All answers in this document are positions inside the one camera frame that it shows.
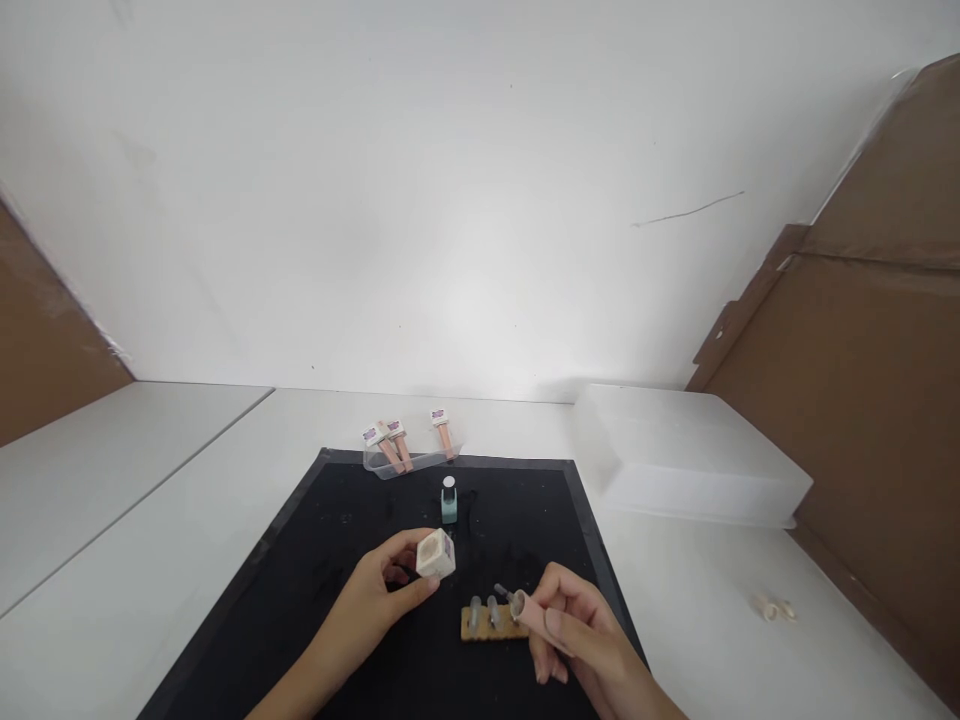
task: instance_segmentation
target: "white cube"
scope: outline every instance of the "white cube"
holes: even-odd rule
[[[420,577],[436,575],[443,578],[457,569],[453,540],[437,528],[417,544],[417,574]]]

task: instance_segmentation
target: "brown cardboard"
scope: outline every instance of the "brown cardboard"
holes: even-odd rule
[[[802,251],[960,269],[960,55],[894,104]]]
[[[687,390],[703,391],[727,353],[736,344],[750,318],[777,284],[780,273],[789,265],[791,256],[800,249],[809,229],[809,225],[785,225],[740,299],[731,300],[723,306],[717,321],[693,358],[697,370],[687,383]]]
[[[0,446],[132,382],[0,204]]]
[[[810,474],[804,547],[960,708],[960,273],[797,256],[706,391]]]

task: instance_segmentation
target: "right hand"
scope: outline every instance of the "right hand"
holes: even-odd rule
[[[550,563],[532,600],[546,608],[547,632],[570,650],[570,669],[603,720],[686,718],[640,660],[600,591]],[[557,651],[530,635],[537,682],[569,679]]]

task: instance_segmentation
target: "small wooden block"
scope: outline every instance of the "small wooden block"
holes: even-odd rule
[[[530,633],[526,625],[521,625],[513,621],[510,617],[509,605],[498,605],[500,616],[504,619],[503,631],[498,632],[490,622],[490,608],[486,605],[480,608],[480,616],[477,623],[477,635],[470,635],[470,608],[460,609],[460,640],[461,642],[479,642],[484,640],[523,640],[529,637]]]

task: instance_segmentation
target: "finger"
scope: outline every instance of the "finger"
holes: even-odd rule
[[[390,593],[390,606],[393,609],[393,622],[396,622],[420,603],[433,595],[440,587],[440,578],[436,575],[420,578],[396,592]]]
[[[577,676],[577,681],[583,688],[583,692],[590,698],[590,704],[597,711],[600,720],[616,720],[616,713],[613,712],[613,708],[607,702],[607,697],[600,686],[600,680],[597,678],[597,674],[590,669],[590,666],[579,658],[570,658],[570,669]]]
[[[393,561],[397,565],[403,565],[411,570],[417,569],[417,554],[413,550],[402,550]]]
[[[532,597],[544,607],[557,594],[562,593],[567,597],[583,597],[584,600],[594,600],[595,602],[605,602],[603,595],[597,590],[596,586],[587,582],[572,570],[568,570],[558,563],[549,563],[543,571],[543,577],[540,578],[540,584],[533,591]]]
[[[406,585],[410,582],[410,576],[404,572],[403,568],[399,568],[396,565],[387,565],[386,570],[383,571],[383,581]]]
[[[599,633],[555,608],[547,608],[544,621],[547,632],[593,668],[600,678],[611,682],[623,680],[626,671],[614,637]]]
[[[539,635],[530,633],[530,656],[533,658],[533,671],[541,685],[550,679],[551,669],[557,660],[553,646]]]
[[[418,542],[423,540],[427,535],[433,532],[433,528],[417,528],[415,530],[401,530],[396,535],[391,538],[388,538],[386,542],[383,543],[380,547],[373,550],[373,553],[380,560],[380,567],[385,568],[389,563],[393,561],[397,555],[399,555],[404,550],[407,550],[409,546],[416,545]]]
[[[613,611],[597,587],[558,563],[549,563],[540,578],[540,584],[530,597],[543,607],[552,603],[558,595],[566,598],[564,612],[574,615],[585,623],[604,630],[619,627]]]
[[[548,607],[563,611],[566,608],[567,599],[563,595],[554,595]],[[533,668],[537,674],[537,682],[545,685],[553,675],[553,668],[560,662],[556,650],[553,646],[538,635],[530,635],[530,655],[533,656]]]
[[[550,671],[550,674],[564,685],[566,685],[567,680],[570,679],[570,675],[567,672],[567,666],[563,664],[563,660],[560,658],[556,658],[553,661],[553,670]]]

